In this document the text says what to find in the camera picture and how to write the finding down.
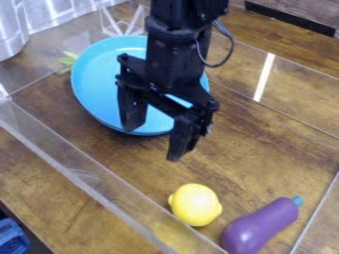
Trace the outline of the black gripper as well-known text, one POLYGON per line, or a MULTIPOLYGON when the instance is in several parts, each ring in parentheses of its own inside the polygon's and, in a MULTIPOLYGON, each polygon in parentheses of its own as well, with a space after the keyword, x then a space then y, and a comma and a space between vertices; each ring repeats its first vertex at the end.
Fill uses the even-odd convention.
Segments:
POLYGON ((177 162, 191 152, 202 136, 211 133, 219 102, 205 90, 201 78, 213 26, 189 20, 146 18, 146 59, 118 56, 118 107, 122 127, 132 132, 146 122, 147 107, 174 118, 167 160, 177 162))

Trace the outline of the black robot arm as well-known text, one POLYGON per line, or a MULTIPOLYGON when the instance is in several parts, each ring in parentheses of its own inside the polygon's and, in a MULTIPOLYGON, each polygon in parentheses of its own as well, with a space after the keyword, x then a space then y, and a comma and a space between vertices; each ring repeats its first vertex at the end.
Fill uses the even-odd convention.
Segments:
POLYGON ((219 17, 230 0, 151 0, 146 17, 147 51, 139 59, 118 56, 118 105, 123 129, 146 122, 147 108, 158 108, 175 120, 167 159, 173 162, 195 149, 210 132, 219 101, 203 88, 211 34, 225 30, 219 17))

